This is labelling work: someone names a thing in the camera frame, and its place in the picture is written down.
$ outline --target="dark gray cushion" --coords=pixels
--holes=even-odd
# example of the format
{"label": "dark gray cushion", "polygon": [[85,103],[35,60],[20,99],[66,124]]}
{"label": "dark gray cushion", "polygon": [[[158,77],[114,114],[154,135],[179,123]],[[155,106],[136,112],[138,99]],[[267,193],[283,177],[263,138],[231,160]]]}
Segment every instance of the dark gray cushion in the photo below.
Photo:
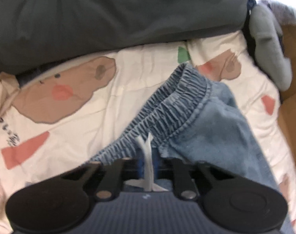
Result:
{"label": "dark gray cushion", "polygon": [[240,29],[247,0],[0,0],[0,70]]}

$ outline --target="denim pants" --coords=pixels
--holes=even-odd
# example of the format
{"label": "denim pants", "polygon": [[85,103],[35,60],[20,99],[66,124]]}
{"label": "denim pants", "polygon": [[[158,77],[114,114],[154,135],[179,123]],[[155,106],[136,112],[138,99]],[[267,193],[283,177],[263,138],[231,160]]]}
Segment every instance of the denim pants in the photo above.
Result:
{"label": "denim pants", "polygon": [[[146,140],[149,132],[152,151],[163,158],[206,161],[279,190],[229,88],[206,79],[188,63],[178,66],[121,136],[91,160],[110,164],[135,157],[136,137]],[[289,218],[281,231],[293,233]]]}

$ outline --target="white drawstring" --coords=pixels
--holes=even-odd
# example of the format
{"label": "white drawstring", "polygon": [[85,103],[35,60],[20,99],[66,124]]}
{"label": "white drawstring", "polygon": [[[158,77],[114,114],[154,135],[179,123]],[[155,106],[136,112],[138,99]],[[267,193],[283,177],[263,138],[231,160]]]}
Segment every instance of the white drawstring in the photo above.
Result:
{"label": "white drawstring", "polygon": [[146,141],[142,138],[142,136],[138,136],[136,141],[143,151],[144,155],[144,179],[130,179],[124,182],[124,184],[142,187],[146,192],[160,192],[160,191],[168,191],[167,189],[158,186],[154,183],[154,169],[152,162],[152,149],[151,149],[151,141],[153,140],[153,135],[149,132],[148,138]]}

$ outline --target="silver screw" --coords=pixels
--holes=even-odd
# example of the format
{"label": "silver screw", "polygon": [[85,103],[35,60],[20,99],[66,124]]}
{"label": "silver screw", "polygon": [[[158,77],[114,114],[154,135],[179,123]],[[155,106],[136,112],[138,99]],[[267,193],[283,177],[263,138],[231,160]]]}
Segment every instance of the silver screw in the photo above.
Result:
{"label": "silver screw", "polygon": [[180,194],[180,196],[183,197],[184,199],[192,200],[197,196],[197,194],[194,191],[186,190],[186,191],[183,191]]}
{"label": "silver screw", "polygon": [[99,198],[99,199],[108,199],[112,196],[112,193],[109,192],[109,191],[99,191],[98,193],[96,193],[96,196]]}

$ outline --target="gathered waistband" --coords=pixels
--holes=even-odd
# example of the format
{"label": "gathered waistband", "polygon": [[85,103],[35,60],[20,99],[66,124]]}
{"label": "gathered waistband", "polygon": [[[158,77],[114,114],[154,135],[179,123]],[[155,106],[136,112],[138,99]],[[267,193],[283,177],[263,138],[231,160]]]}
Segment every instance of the gathered waistband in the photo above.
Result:
{"label": "gathered waistband", "polygon": [[211,82],[191,64],[179,65],[147,100],[121,136],[92,157],[91,161],[109,164],[119,158],[135,157],[135,138],[141,135],[146,140],[149,132],[154,136],[151,146],[158,147],[193,122],[210,92]]}

